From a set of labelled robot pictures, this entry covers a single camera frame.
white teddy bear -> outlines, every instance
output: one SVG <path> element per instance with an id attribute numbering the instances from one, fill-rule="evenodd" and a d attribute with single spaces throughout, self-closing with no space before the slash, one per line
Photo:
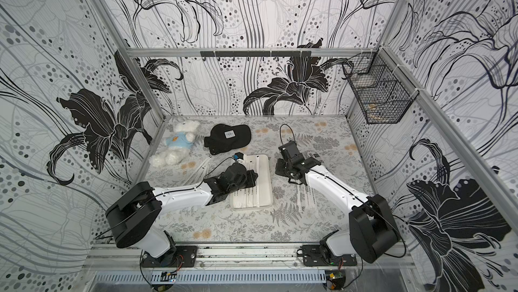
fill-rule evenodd
<path id="1" fill-rule="evenodd" d="M 196 139 L 195 131 L 199 126 L 198 121 L 186 120 L 177 123 L 173 127 L 172 137 L 165 140 L 166 148 L 163 152 L 149 158 L 149 164 L 153 167 L 175 165 L 182 161 L 191 152 L 191 147 Z"/>

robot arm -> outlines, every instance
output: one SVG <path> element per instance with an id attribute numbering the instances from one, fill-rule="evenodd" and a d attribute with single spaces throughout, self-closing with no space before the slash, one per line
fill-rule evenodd
<path id="1" fill-rule="evenodd" d="M 301 181 L 322 193 L 341 211 L 349 215 L 349 232 L 336 231 L 322 241 L 322 256 L 339 257 L 358 254 L 374 263 L 396 244 L 401 235 L 387 201 L 376 194 L 369 197 L 334 176 L 313 157 L 304 158 L 294 141 L 279 147 L 282 158 L 277 160 L 275 173 Z"/>
<path id="2" fill-rule="evenodd" d="M 159 215 L 224 201 L 232 192 L 255 186 L 256 179 L 254 171 L 235 162 L 220 175 L 194 185 L 153 189 L 148 182 L 140 182 L 106 211 L 106 218 L 118 248 L 139 247 L 166 266 L 176 248 L 170 235 L 153 226 Z"/>

metal frame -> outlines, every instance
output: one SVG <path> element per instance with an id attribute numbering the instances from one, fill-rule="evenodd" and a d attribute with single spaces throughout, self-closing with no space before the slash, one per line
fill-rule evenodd
<path id="1" fill-rule="evenodd" d="M 353 110 L 353 107 L 356 104 L 358 104 L 358 100 L 356 98 L 354 98 L 352 104 L 349 106 L 349 111 L 346 114 L 347 125 L 349 125 L 349 121 L 351 119 L 351 112 Z M 349 129 L 351 129 L 351 134 L 352 134 L 353 139 L 354 139 L 354 144 L 356 145 L 356 148 L 358 149 L 359 158 L 362 160 L 363 169 L 365 170 L 365 174 L 367 175 L 367 179 L 369 179 L 369 183 L 370 183 L 370 185 L 372 187 L 372 191 L 375 194 L 378 194 L 379 192 L 378 192 L 378 189 L 376 188 L 376 185 L 374 184 L 374 178 L 372 177 L 372 174 L 369 172 L 369 169 L 367 168 L 367 163 L 365 162 L 365 159 L 363 158 L 363 156 L 364 156 L 363 155 L 363 150 L 362 150 L 361 146 L 359 145 L 359 140 L 356 137 L 356 134 L 354 134 L 354 131 L 351 128 L 351 126 L 349 126 Z"/>
<path id="2" fill-rule="evenodd" d="M 432 124 L 491 199 L 509 226 L 518 232 L 518 200 L 509 194 L 507 185 L 464 137 L 459 128 L 453 124 L 428 91 L 414 78 L 410 70 L 403 65 L 392 49 L 382 47 L 379 54 L 387 65 L 394 69 L 394 73 L 410 93 L 418 91 L 415 101 L 423 108 Z"/>
<path id="3" fill-rule="evenodd" d="M 148 173 L 148 170 L 149 170 L 148 160 L 152 155 L 154 155 L 156 153 L 156 150 L 158 149 L 158 147 L 160 145 L 160 141 L 162 141 L 162 136 L 164 135 L 166 126 L 169 123 L 169 120 L 171 120 L 171 118 L 172 117 L 165 118 L 164 122 L 162 122 L 162 124 L 160 124 L 160 127 L 156 130 L 156 134 L 153 137 L 153 140 L 151 141 L 151 143 L 149 144 L 148 153 L 146 154 L 146 157 L 144 157 L 144 163 L 142 164 L 142 167 L 140 168 L 140 170 L 137 174 L 135 183 L 140 183 L 145 179 L 146 174 Z"/>
<path id="4" fill-rule="evenodd" d="M 335 269 L 336 267 L 305 267 L 302 257 L 297 250 L 303 242 L 288 243 L 194 243 L 198 246 L 198 255 L 194 267 L 185 271 L 199 270 L 309 270 Z M 193 243 L 178 243 L 178 246 L 193 245 Z M 393 255 L 402 255 L 404 246 L 396 244 L 389 251 Z M 84 263 L 90 271 L 111 271 L 114 268 L 138 270 L 141 250 L 133 247 L 118 249 L 115 244 L 94 244 Z M 403 258 L 381 256 L 375 263 L 364 262 L 364 268 L 409 268 L 414 269 L 415 263 L 407 252 Z M 160 269 L 173 271 L 175 267 Z"/>
<path id="5" fill-rule="evenodd" d="M 201 52 L 214 52 L 215 57 L 281 57 L 293 52 L 310 52 L 312 57 L 352 57 L 361 53 L 372 52 L 374 48 L 129 48 L 130 57 L 202 57 Z"/>
<path id="6" fill-rule="evenodd" d="M 385 42 L 387 38 L 390 37 L 390 35 L 392 34 L 392 30 L 394 29 L 394 26 L 396 25 L 399 17 L 401 16 L 401 13 L 403 12 L 403 10 L 406 9 L 406 3 L 407 0 L 396 0 L 390 17 L 388 18 L 388 21 L 385 25 L 386 27 L 381 33 L 380 41 L 378 42 L 378 46 L 376 47 L 376 49 L 379 49 L 380 47 L 385 45 Z"/>
<path id="7" fill-rule="evenodd" d="M 158 103 L 156 96 L 153 94 L 152 89 L 149 87 L 144 74 L 140 70 L 140 66 L 137 62 L 128 55 L 128 46 L 124 40 L 124 38 L 120 35 L 119 30 L 115 26 L 115 23 L 112 20 L 111 15 L 109 14 L 108 7 L 104 0 L 90 0 L 90 3 L 94 6 L 95 11 L 99 14 L 99 18 L 106 27 L 108 33 L 113 38 L 117 49 L 119 50 L 120 55 L 122 56 L 122 60 L 126 63 L 129 70 L 133 74 L 135 81 L 139 85 L 142 90 L 142 94 L 149 102 L 151 106 L 151 110 L 154 113 L 153 118 L 158 119 L 160 122 L 164 121 L 164 114 L 162 113 L 162 109 L 160 108 L 160 104 Z"/>

wire basket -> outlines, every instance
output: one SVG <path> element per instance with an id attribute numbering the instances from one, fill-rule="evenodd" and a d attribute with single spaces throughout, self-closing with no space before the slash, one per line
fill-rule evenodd
<path id="1" fill-rule="evenodd" d="M 353 68 L 342 65 L 342 69 L 367 124 L 398 123 L 413 99 L 393 71 L 376 54 L 358 55 L 351 61 Z"/>

floral wallpaper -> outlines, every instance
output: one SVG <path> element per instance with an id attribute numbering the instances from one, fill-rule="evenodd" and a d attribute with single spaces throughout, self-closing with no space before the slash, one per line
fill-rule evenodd
<path id="1" fill-rule="evenodd" d="M 0 99 L 0 288 L 72 289 L 158 119 L 88 0 L 0 0 Z"/>
<path id="2" fill-rule="evenodd" d="M 349 125 L 426 291 L 518 289 L 516 233 L 416 103 L 392 125 L 367 125 L 355 105 Z"/>
<path id="3" fill-rule="evenodd" d="M 375 47 L 396 0 L 105 0 L 141 48 Z"/>
<path id="4" fill-rule="evenodd" d="M 518 199 L 518 0 L 408 0 L 388 46 Z"/>
<path id="5" fill-rule="evenodd" d="M 146 64 L 156 60 L 168 62 L 150 83 L 165 115 L 343 115 L 354 94 L 342 66 L 353 70 L 366 58 L 182 57 Z"/>

